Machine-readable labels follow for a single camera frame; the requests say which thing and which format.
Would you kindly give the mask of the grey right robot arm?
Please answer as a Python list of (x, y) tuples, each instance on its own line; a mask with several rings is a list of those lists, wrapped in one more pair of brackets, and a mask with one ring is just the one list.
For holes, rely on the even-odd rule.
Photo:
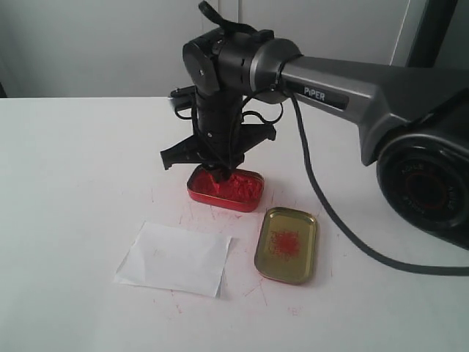
[(246, 125), (243, 98), (295, 97), (358, 127), (361, 160), (374, 164), (389, 205), (414, 227), (468, 247), (468, 74), (304, 56), (270, 30), (214, 29), (186, 43), (192, 85), (175, 109), (195, 108), (193, 134), (161, 153), (163, 165), (201, 164), (227, 173), (275, 139)]

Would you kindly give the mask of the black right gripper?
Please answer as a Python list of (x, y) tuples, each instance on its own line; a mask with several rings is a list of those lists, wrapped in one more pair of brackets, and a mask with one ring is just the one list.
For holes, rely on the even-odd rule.
[(189, 120), (193, 134), (160, 152), (164, 169), (175, 164), (201, 164), (214, 182), (226, 182), (244, 162), (245, 153), (264, 140), (276, 139), (275, 120), (268, 121), (256, 111), (244, 111), (253, 97), (229, 90), (208, 96), (196, 88), (190, 109), (175, 111)]

